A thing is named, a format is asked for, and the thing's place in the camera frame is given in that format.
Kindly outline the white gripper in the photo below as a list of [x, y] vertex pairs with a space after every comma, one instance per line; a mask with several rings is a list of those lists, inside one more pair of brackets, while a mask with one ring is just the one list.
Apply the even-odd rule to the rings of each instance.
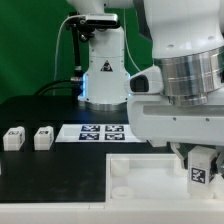
[[[132, 133], [152, 143], [171, 142], [182, 168], [188, 156], [184, 143], [224, 146], [224, 91], [210, 93], [205, 105], [190, 107], [173, 106], [161, 95], [131, 94], [127, 113]], [[224, 175], [224, 152], [216, 166]]]

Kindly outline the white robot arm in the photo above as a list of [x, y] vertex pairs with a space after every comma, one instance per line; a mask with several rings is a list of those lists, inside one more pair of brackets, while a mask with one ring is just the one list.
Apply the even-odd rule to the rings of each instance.
[[[127, 108], [132, 133], [170, 146], [190, 171], [224, 174], [224, 0], [67, 0], [90, 40], [82, 105]], [[132, 76], [110, 9], [133, 8], [152, 66]]]

